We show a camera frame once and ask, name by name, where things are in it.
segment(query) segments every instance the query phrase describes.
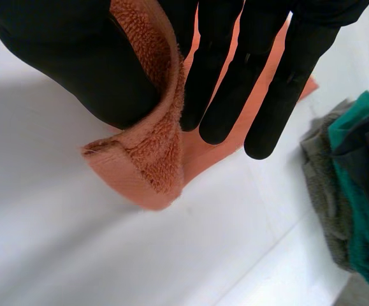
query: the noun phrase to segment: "orange towel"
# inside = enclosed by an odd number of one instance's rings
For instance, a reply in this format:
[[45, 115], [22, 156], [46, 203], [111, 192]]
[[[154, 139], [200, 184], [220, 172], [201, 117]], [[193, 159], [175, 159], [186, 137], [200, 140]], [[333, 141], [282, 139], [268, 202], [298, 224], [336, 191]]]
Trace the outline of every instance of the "orange towel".
[[[156, 0], [112, 0], [111, 12], [124, 28], [143, 69], [162, 98], [152, 113], [133, 127], [86, 145], [82, 154], [90, 167], [113, 189], [144, 208], [158, 210], [177, 198], [196, 175], [240, 148], [279, 63], [286, 27], [280, 31], [268, 64], [227, 140], [204, 143], [198, 131], [182, 133], [179, 126], [184, 100], [184, 69], [173, 29]], [[238, 36], [221, 79], [228, 68]], [[195, 35], [188, 67], [199, 42]], [[316, 88], [309, 80], [303, 95]]]

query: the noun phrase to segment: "dark towel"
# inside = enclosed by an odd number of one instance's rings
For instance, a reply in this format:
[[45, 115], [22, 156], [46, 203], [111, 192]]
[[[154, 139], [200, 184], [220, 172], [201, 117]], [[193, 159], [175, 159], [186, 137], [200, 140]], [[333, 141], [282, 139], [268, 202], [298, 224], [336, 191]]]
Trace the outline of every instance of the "dark towel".
[[328, 127], [349, 107], [341, 102], [315, 127], [310, 136], [301, 142], [307, 156], [303, 165], [306, 183], [314, 210], [319, 216], [324, 236], [333, 261], [342, 269], [352, 271], [349, 263], [349, 239], [352, 228], [351, 207], [338, 185], [330, 159], [331, 147]]

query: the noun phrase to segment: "green towel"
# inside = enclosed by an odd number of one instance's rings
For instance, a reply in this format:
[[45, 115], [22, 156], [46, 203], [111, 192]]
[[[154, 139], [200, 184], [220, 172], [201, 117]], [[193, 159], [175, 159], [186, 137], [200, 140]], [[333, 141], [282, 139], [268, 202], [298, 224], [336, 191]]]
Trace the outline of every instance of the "green towel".
[[[369, 92], [360, 95], [354, 105], [329, 127], [332, 150], [344, 140], [349, 130], [369, 116]], [[349, 259], [353, 269], [369, 283], [369, 203], [363, 190], [355, 184], [349, 174], [334, 162], [338, 181], [349, 199], [353, 216], [353, 233], [349, 244]]]

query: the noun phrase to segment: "black rubber glove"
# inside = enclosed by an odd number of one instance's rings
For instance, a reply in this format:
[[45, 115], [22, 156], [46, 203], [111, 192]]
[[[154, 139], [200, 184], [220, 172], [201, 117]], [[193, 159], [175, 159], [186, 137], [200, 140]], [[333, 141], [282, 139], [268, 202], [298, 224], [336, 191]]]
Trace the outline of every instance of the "black rubber glove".
[[[178, 42], [187, 51], [194, 4], [185, 7], [188, 0], [159, 2], [172, 20]], [[199, 0], [201, 41], [185, 86], [181, 124], [184, 131], [191, 131], [201, 122], [199, 132], [207, 143], [218, 144], [226, 139], [291, 11], [284, 54], [244, 145], [250, 157], [264, 159], [274, 150], [320, 56], [333, 44], [340, 27], [357, 21], [369, 0], [246, 0], [234, 59], [206, 111], [243, 2]], [[184, 25], [177, 24], [183, 20]]]
[[159, 93], [109, 7], [110, 0], [0, 0], [0, 39], [97, 118], [124, 129]]

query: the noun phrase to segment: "gloved hand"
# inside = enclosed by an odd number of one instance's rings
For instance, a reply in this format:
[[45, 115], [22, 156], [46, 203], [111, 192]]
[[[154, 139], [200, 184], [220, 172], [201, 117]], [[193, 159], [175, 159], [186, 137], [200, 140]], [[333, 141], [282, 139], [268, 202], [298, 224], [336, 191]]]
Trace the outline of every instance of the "gloved hand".
[[159, 93], [109, 9], [110, 0], [0, 0], [0, 39], [97, 118], [124, 129]]
[[293, 17], [276, 74], [245, 139], [246, 153], [264, 159], [278, 139], [320, 56], [342, 26], [359, 18], [369, 0], [246, 0], [234, 59], [214, 96], [213, 90], [229, 52], [235, 20], [243, 0], [159, 0], [175, 28], [184, 55], [191, 46], [199, 2], [201, 40], [185, 85], [181, 125], [199, 126], [207, 143], [223, 142], [261, 74], [273, 41]]
[[[199, 5], [201, 41], [185, 86], [184, 131], [200, 124], [208, 143], [225, 140], [293, 12], [277, 72], [245, 140], [249, 156], [270, 155], [317, 60], [341, 26], [369, 0], [246, 0], [235, 57], [211, 100], [243, 0], [158, 0], [187, 56]], [[143, 71], [110, 0], [0, 0], [0, 38], [20, 59], [74, 94], [97, 118], [127, 128], [146, 116], [159, 93]]]

